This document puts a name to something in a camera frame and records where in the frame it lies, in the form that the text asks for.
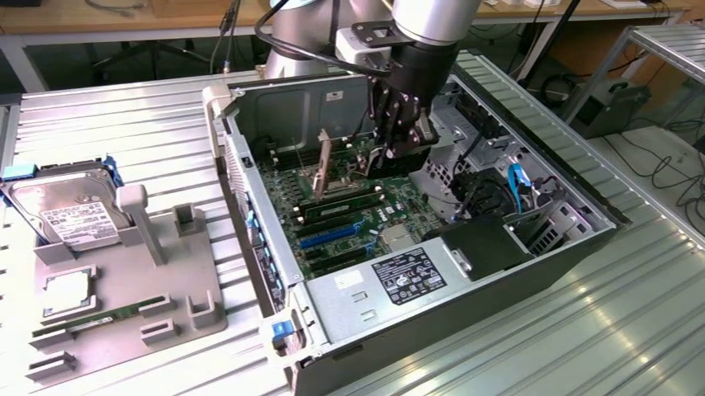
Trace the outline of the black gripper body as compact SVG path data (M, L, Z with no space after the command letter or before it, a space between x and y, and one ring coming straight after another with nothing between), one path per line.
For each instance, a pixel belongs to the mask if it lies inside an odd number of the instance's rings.
M437 46L422 42L393 47L390 74L369 85L369 107L381 103L382 93L403 93L409 99L418 98L422 108L443 87L458 56L458 43Z

